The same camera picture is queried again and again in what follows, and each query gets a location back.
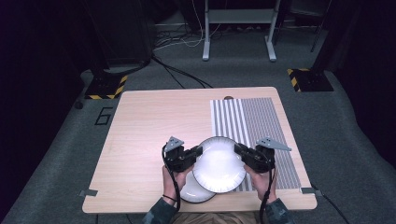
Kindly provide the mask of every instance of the striped mat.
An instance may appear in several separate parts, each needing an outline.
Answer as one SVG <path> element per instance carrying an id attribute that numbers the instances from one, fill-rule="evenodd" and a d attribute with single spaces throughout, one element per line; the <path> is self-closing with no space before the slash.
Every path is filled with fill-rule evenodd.
<path id="1" fill-rule="evenodd" d="M 256 141 L 269 136 L 286 145 L 271 98 L 211 100 L 212 135 L 224 136 L 255 147 Z M 301 184 L 290 153 L 275 150 L 277 189 L 298 189 Z M 242 184 L 233 191 L 255 190 L 247 174 Z"/>

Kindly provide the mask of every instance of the metal bracket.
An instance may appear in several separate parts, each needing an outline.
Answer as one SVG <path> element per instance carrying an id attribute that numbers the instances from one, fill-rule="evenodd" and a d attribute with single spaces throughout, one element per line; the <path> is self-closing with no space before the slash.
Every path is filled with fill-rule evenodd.
<path id="1" fill-rule="evenodd" d="M 181 145 L 183 145 L 184 142 L 181 141 L 180 139 L 175 138 L 174 136 L 171 136 L 169 138 L 169 141 L 166 143 L 165 152 L 171 151 L 177 147 L 180 147 Z"/>
<path id="2" fill-rule="evenodd" d="M 79 192 L 79 195 L 78 195 L 78 196 L 83 197 L 83 198 L 85 198 L 85 196 L 87 196 L 87 195 L 88 195 L 88 196 L 95 197 L 97 193 L 98 193 L 98 191 L 95 190 L 95 189 L 82 189 L 82 190 Z"/>
<path id="3" fill-rule="evenodd" d="M 273 149 L 291 151 L 290 147 L 285 146 L 270 137 L 265 137 L 265 138 L 259 139 L 259 140 L 257 140 L 256 144 L 260 145 L 262 147 L 269 147 L 269 148 L 273 148 Z"/>
<path id="4" fill-rule="evenodd" d="M 314 188 L 300 188 L 300 192 L 302 194 L 315 194 L 317 197 L 323 196 L 323 193 L 320 189 L 314 189 Z"/>

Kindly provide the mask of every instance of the yellow and black hazard tape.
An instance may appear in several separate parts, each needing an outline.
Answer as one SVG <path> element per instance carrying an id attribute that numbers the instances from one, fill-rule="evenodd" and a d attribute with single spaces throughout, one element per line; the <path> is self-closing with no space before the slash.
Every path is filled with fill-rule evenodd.
<path id="1" fill-rule="evenodd" d="M 300 86 L 298 85 L 296 76 L 294 75 L 295 71 L 309 71 L 307 68 L 301 68 L 301 69 L 288 69 L 288 74 L 290 77 L 291 85 L 293 86 L 295 91 L 301 91 Z"/>
<path id="2" fill-rule="evenodd" d="M 124 76 L 120 80 L 120 85 L 117 88 L 116 92 L 114 94 L 109 94 L 109 95 L 85 95 L 85 99 L 92 99 L 92 100 L 104 100 L 104 99 L 116 99 L 118 98 L 123 90 L 123 87 L 125 86 L 125 82 L 128 76 Z"/>

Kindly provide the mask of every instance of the person's lap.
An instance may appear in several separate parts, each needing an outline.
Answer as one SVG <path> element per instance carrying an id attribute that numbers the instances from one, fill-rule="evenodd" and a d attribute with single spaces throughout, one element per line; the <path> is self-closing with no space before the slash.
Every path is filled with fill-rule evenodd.
<path id="1" fill-rule="evenodd" d="M 178 213 L 173 224 L 255 224 L 260 223 L 253 212 L 233 213 Z"/>

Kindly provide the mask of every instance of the metal stand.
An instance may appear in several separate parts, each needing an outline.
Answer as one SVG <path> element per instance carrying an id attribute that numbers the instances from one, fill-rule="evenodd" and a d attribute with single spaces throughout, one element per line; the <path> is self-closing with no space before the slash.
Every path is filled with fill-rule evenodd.
<path id="1" fill-rule="evenodd" d="M 276 0 L 276 6 L 269 9 L 213 9 L 209 10 L 208 0 L 205 0 L 205 45 L 203 61 L 209 60 L 210 51 L 210 23 L 271 23 L 270 33 L 265 37 L 270 62 L 276 62 L 276 55 L 272 43 L 276 25 L 277 12 L 280 0 Z"/>

